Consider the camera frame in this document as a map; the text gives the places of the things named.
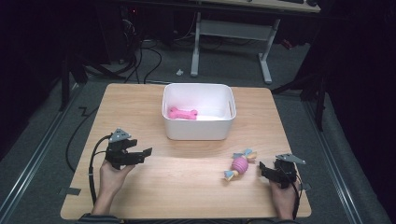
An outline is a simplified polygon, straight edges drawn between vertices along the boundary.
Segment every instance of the pink toy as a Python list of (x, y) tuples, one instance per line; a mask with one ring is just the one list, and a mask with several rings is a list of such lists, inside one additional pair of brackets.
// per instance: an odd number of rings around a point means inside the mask
[(198, 111), (191, 110), (179, 110), (176, 107), (172, 107), (169, 111), (170, 119), (197, 119)]
[(248, 169), (248, 163), (254, 162), (257, 157), (257, 152), (253, 152), (251, 149), (246, 149), (245, 153), (234, 153), (233, 164), (231, 165), (231, 171), (224, 171), (224, 178), (230, 181), (234, 176), (244, 174)]

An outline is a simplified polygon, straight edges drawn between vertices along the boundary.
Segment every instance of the human hand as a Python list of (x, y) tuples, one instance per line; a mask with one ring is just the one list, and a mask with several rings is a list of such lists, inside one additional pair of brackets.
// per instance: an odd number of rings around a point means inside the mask
[(106, 193), (115, 196), (121, 189), (125, 177), (133, 169), (134, 165), (127, 165), (123, 169), (117, 170), (109, 161), (104, 160), (100, 168), (99, 195), (101, 195), (101, 193)]
[(126, 176), (134, 169), (134, 165), (127, 165), (117, 170), (107, 160), (100, 168), (100, 189), (92, 215), (108, 215), (114, 197), (120, 191)]
[[(298, 200), (298, 196), (293, 186), (289, 184), (286, 189), (282, 189), (280, 187), (280, 184), (272, 180), (270, 180), (270, 186), (277, 216), (280, 219), (293, 220), (294, 205), (296, 203), (296, 200)], [(300, 188), (300, 183), (296, 181), (294, 182), (294, 186), (297, 188), (298, 191)]]

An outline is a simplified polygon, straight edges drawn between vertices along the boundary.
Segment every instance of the sleeve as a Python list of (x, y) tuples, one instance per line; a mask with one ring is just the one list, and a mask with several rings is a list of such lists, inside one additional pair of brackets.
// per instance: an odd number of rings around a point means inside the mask
[(120, 224), (118, 218), (113, 216), (94, 216), (90, 213), (84, 214), (76, 224), (87, 224), (87, 223), (97, 223), (97, 224)]

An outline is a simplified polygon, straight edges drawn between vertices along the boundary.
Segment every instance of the wooden table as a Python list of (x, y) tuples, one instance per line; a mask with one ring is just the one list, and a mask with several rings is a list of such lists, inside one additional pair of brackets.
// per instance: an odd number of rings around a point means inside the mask
[[(268, 180), (258, 167), (262, 161), (273, 167), (275, 155), (289, 153), (290, 146), (271, 92), (264, 88), (232, 87), (236, 118), (222, 141), (174, 141), (166, 137), (162, 117), (162, 85), (110, 84), (95, 121), (61, 216), (78, 219), (91, 212), (88, 167), (95, 144), (118, 127), (137, 139), (129, 151), (153, 147), (145, 163), (127, 176), (116, 196), (111, 214), (119, 218), (248, 218), (275, 217)], [(99, 148), (106, 150), (107, 142)], [(256, 164), (230, 182), (229, 170), (235, 152), (251, 148), (258, 152)], [(99, 168), (104, 153), (95, 157), (94, 179), (99, 188)], [(311, 208), (305, 193), (298, 217), (308, 217)]]

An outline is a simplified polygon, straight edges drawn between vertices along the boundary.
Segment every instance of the white plastic bin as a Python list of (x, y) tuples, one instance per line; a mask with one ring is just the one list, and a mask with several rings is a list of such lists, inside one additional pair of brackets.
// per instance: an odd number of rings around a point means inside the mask
[[(196, 119), (171, 119), (170, 109), (197, 111)], [(222, 140), (236, 116), (233, 92), (222, 84), (174, 83), (163, 92), (163, 119), (173, 140)]]

